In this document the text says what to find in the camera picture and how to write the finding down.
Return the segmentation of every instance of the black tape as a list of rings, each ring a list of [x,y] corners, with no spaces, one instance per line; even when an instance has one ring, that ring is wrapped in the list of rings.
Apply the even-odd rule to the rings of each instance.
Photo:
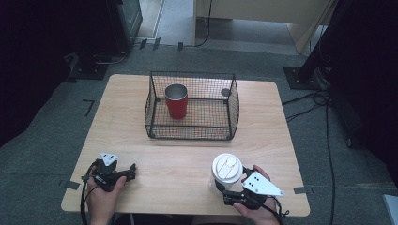
[[[314,194],[311,187],[293,187],[295,194]]]
[[[182,42],[178,42],[178,51],[182,51],[182,49],[184,48],[184,44]]]
[[[155,44],[153,45],[153,51],[157,50],[159,48],[159,44],[161,43],[161,38],[158,37],[155,39]]]
[[[80,184],[73,182],[73,181],[61,180],[59,182],[58,186],[60,186],[62,188],[71,188],[71,189],[77,190],[79,188]]]
[[[141,41],[140,50],[142,50],[145,47],[147,41],[148,39],[144,39],[143,41]]]
[[[88,107],[87,112],[85,113],[85,116],[88,116],[88,114],[90,113],[91,109],[93,108],[93,105],[94,105],[95,100],[83,99],[83,101],[89,101],[89,102],[91,102],[91,103],[90,103],[90,106]]]

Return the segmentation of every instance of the coffee cup lid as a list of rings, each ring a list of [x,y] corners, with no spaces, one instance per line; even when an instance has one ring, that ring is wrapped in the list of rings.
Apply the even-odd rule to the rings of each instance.
[[[235,183],[243,172],[242,163],[232,154],[218,155],[212,166],[213,174],[217,180],[223,183]]]

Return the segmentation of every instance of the white paper cup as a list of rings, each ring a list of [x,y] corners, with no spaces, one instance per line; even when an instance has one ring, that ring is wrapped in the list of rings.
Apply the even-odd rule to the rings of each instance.
[[[220,193],[216,188],[214,180],[225,186],[225,189],[230,189],[237,181],[239,181],[243,174],[243,166],[239,158],[236,156],[223,153],[218,155],[213,160],[211,166],[212,177],[210,178],[210,189],[214,192]]]

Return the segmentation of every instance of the floor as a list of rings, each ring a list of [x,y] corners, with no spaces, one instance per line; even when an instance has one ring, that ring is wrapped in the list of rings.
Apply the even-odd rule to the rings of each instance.
[[[161,39],[161,44],[184,46],[193,44],[192,0],[140,0],[143,24],[140,39]],[[197,19],[195,44],[203,43],[207,36],[205,18]],[[311,43],[301,53],[309,55],[319,40],[323,27],[319,27]],[[200,48],[243,52],[279,53],[297,55],[298,52],[285,23],[242,20],[210,20],[210,36]]]

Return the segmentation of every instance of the wooden table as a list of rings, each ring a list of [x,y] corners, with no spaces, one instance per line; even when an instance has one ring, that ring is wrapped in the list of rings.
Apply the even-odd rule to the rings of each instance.
[[[117,212],[238,215],[234,207],[209,187],[211,164],[221,153],[237,156],[246,167],[261,166],[272,183],[284,191],[283,210],[290,216],[310,213],[299,166],[273,82],[237,81],[239,122],[232,141],[153,140],[145,132],[145,102],[149,77],[113,75],[105,89],[71,181],[82,183],[90,164],[101,152],[119,155],[117,170],[137,165],[136,179],[121,193]],[[81,188],[68,189],[65,211],[80,210]]]

